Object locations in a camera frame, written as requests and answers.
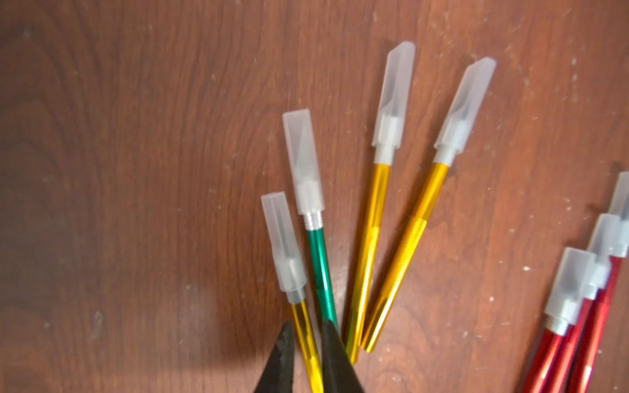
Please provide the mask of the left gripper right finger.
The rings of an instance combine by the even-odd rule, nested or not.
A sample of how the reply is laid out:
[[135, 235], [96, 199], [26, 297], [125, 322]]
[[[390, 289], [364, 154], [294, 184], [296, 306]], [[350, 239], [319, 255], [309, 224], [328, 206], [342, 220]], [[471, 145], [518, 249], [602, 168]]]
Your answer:
[[325, 320], [321, 334], [324, 392], [364, 393], [334, 323]]

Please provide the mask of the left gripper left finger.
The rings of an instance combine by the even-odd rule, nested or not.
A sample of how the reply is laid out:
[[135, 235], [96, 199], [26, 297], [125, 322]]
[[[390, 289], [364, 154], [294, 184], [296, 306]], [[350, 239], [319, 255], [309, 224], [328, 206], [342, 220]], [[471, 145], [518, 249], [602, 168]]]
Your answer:
[[293, 326], [286, 322], [278, 335], [255, 393], [292, 393], [295, 360]]

